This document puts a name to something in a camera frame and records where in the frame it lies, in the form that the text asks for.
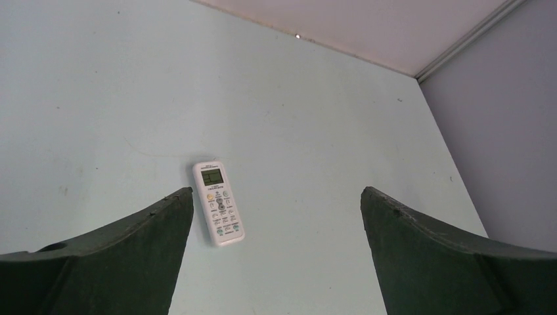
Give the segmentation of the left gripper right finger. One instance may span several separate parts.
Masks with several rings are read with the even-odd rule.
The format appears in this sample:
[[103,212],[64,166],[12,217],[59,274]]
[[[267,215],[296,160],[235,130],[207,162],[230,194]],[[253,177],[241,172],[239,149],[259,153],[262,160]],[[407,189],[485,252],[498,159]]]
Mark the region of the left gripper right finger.
[[555,314],[556,254],[484,238],[367,187],[361,214],[388,314]]

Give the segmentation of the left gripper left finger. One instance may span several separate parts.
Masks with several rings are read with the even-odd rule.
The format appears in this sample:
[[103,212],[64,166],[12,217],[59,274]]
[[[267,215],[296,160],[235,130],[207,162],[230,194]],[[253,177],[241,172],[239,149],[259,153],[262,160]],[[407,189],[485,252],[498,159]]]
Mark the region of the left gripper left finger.
[[1,313],[167,314],[193,215],[184,187],[86,234],[1,255]]

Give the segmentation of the white remote control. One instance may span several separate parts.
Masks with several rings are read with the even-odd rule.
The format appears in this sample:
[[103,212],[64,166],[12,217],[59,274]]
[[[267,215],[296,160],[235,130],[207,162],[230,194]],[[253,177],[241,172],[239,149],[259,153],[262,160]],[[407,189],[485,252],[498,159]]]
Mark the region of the white remote control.
[[246,233],[224,165],[200,162],[192,172],[212,243],[223,247],[242,241]]

